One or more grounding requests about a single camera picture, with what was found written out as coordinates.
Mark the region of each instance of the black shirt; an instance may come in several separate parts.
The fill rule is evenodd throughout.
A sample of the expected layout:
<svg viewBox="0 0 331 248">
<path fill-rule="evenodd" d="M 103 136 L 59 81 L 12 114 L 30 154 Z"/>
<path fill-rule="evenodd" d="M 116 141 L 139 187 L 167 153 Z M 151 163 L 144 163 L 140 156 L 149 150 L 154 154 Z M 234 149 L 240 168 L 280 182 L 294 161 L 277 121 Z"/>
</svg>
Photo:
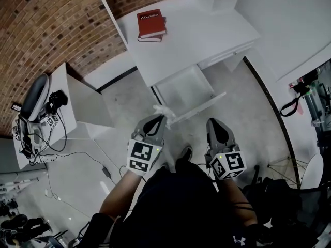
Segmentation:
<svg viewBox="0 0 331 248">
<path fill-rule="evenodd" d="M 93 216 L 79 248 L 99 247 L 113 220 Z M 178 174 L 147 182 L 131 215 L 115 223 L 109 247 L 247 247 L 225 199 L 209 179 Z"/>
</svg>

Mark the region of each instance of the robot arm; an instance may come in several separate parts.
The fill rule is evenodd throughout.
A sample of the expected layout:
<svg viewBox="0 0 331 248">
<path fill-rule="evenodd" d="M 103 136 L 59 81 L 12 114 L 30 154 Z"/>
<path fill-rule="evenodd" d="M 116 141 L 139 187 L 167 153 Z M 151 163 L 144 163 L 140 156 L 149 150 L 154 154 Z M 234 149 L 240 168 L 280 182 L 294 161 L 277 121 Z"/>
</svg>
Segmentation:
<svg viewBox="0 0 331 248">
<path fill-rule="evenodd" d="M 167 118 L 156 114 L 139 121 L 128 144 L 127 168 L 137 175 L 149 172 L 163 148 Z"/>
<path fill-rule="evenodd" d="M 209 150 L 205 155 L 206 165 L 212 168 L 218 180 L 234 178 L 246 170 L 243 153 L 234 134 L 221 121 L 210 118 L 207 122 Z"/>
</svg>

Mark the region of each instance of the book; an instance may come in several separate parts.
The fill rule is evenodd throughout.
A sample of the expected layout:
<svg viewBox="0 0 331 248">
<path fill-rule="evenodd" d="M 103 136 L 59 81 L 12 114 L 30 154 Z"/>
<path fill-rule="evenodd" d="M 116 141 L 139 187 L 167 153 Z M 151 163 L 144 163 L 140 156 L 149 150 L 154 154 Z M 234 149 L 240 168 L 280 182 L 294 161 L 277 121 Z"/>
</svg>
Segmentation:
<svg viewBox="0 0 331 248">
<path fill-rule="evenodd" d="M 164 25 L 165 25 L 167 22 L 167 18 L 163 17 L 163 21 L 164 21 Z M 161 42 L 162 39 L 163 39 L 163 34 L 151 36 L 151 37 L 144 38 L 144 39 L 140 37 L 140 34 L 138 35 L 138 41 L 140 41 L 140 42 Z"/>
<path fill-rule="evenodd" d="M 167 32 L 160 9 L 137 14 L 140 38 L 148 38 Z"/>
</svg>

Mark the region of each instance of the black strap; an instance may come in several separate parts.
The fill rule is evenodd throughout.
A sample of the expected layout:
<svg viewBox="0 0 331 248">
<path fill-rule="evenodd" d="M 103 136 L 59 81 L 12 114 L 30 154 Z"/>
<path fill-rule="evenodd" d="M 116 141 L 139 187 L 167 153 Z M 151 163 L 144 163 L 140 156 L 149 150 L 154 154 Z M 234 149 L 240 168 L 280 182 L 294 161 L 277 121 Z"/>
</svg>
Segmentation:
<svg viewBox="0 0 331 248">
<path fill-rule="evenodd" d="M 233 206 L 233 207 L 236 208 L 236 209 L 247 209 L 247 210 L 250 210 L 250 211 L 254 211 L 254 209 L 252 209 L 252 208 L 239 207 L 239 206 Z"/>
<path fill-rule="evenodd" d="M 284 105 L 282 108 L 281 108 L 281 110 L 279 111 L 279 113 L 283 116 L 283 117 L 289 117 L 289 116 L 292 116 L 295 112 L 296 112 L 296 110 L 298 109 L 298 106 L 299 106 L 299 99 L 300 99 L 300 97 L 302 97 L 303 95 L 300 95 L 300 96 L 298 96 L 297 98 L 294 98 L 290 103 L 287 103 L 286 105 Z M 293 104 L 295 104 L 295 108 L 292 110 L 292 111 L 290 111 L 290 112 L 288 112 L 286 115 L 285 114 L 283 114 L 283 110 L 285 110 L 285 109 L 287 109 L 287 108 L 289 108 L 291 105 L 293 105 Z"/>
</svg>

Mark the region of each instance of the logo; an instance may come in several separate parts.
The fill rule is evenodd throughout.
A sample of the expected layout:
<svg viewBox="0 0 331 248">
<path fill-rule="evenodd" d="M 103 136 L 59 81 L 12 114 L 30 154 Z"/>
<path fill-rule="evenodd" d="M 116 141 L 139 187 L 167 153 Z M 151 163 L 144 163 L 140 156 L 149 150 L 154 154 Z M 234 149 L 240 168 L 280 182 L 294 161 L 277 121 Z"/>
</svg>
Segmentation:
<svg viewBox="0 0 331 248">
<path fill-rule="evenodd" d="M 152 150 L 152 146 L 136 142 L 133 146 L 131 157 L 149 161 L 151 159 Z"/>
<path fill-rule="evenodd" d="M 225 174 L 225 169 L 217 158 L 215 158 L 214 161 L 210 163 L 210 166 L 213 168 L 218 178 L 221 178 L 221 176 Z"/>
<path fill-rule="evenodd" d="M 130 159 L 130 168 L 146 172 L 148 169 L 148 164 L 137 162 Z"/>
<path fill-rule="evenodd" d="M 228 165 L 230 170 L 237 170 L 244 168 L 244 163 L 242 160 L 242 157 L 240 156 L 240 153 L 231 153 L 231 154 L 226 154 Z"/>
<path fill-rule="evenodd" d="M 233 236 L 233 240 L 235 243 L 241 243 L 241 246 L 244 246 L 245 245 L 244 241 L 246 240 L 246 238 L 242 237 L 241 240 L 237 240 L 236 237 Z"/>
<path fill-rule="evenodd" d="M 47 123 L 48 123 L 48 125 L 53 125 L 54 124 L 54 121 L 52 120 L 52 118 L 49 118 L 48 120 L 47 120 Z"/>
<path fill-rule="evenodd" d="M 242 171 L 237 171 L 237 172 L 229 173 L 227 176 L 224 177 L 224 179 L 236 177 L 236 176 L 240 175 L 241 173 L 242 173 Z"/>
<path fill-rule="evenodd" d="M 159 16 L 158 13 L 156 13 L 156 14 L 144 14 L 140 17 L 140 20 L 149 19 L 149 18 L 158 17 L 158 16 Z"/>
</svg>

